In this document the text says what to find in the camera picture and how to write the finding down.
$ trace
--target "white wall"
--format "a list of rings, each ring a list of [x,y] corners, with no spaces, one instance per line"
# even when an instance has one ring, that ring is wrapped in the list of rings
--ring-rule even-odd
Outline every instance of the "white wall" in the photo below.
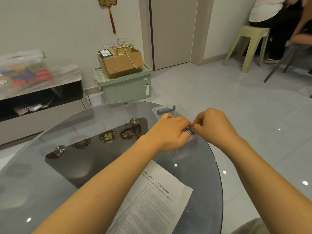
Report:
[[[228,52],[240,27],[248,23],[255,0],[214,0],[204,58]]]
[[[143,55],[138,0],[118,0],[111,10],[116,35],[98,0],[1,0],[0,55],[42,49],[52,68],[75,62],[85,87],[94,87],[96,52],[103,43],[131,37]]]

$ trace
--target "green plastic storage box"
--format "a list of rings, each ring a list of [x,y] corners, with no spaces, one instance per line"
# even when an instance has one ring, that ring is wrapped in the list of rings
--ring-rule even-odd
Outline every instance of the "green plastic storage box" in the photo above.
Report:
[[[138,101],[151,96],[151,72],[148,65],[141,67],[140,72],[109,79],[104,71],[97,67],[94,69],[94,80],[103,90],[108,103],[117,101]]]

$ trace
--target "beige stool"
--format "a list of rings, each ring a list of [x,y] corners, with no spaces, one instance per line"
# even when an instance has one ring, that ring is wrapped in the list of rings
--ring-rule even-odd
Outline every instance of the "beige stool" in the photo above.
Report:
[[[263,38],[262,46],[261,46],[261,52],[260,52],[260,58],[259,58],[259,66],[261,67],[262,62],[263,62],[264,52],[266,49],[266,43],[267,43],[268,38],[269,38],[269,32],[270,32],[269,28],[256,28],[256,27],[251,27],[251,26],[241,27],[241,29],[238,33],[238,36],[236,37],[235,42],[231,46],[231,48],[227,54],[227,57],[224,59],[224,62],[222,65],[226,65],[226,63],[227,63],[228,59],[230,58],[236,44],[238,43],[239,39],[241,37],[243,37],[243,40],[242,40],[241,45],[238,49],[238,52],[236,54],[235,59],[236,60],[241,59],[249,41],[250,41],[248,51],[247,51],[247,55],[246,55],[246,58],[244,61],[244,65],[243,65],[243,68],[241,70],[244,73],[248,72],[249,66],[252,62],[252,58],[255,55],[255,51],[258,47],[258,44],[259,44],[261,38]]]

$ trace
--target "door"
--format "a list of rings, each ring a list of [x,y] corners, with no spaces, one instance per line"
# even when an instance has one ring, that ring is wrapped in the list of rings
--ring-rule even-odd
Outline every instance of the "door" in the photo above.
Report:
[[[153,68],[191,59],[198,0],[150,0]]]

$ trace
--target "round glass table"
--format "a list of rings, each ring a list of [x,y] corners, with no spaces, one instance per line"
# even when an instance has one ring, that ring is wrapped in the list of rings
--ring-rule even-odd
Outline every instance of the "round glass table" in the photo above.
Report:
[[[99,105],[65,118],[29,142],[0,171],[0,232],[34,231],[157,122],[152,109],[158,106],[139,101]],[[208,143],[198,137],[186,155],[159,153],[153,160],[193,189],[173,233],[220,233],[222,185]]]

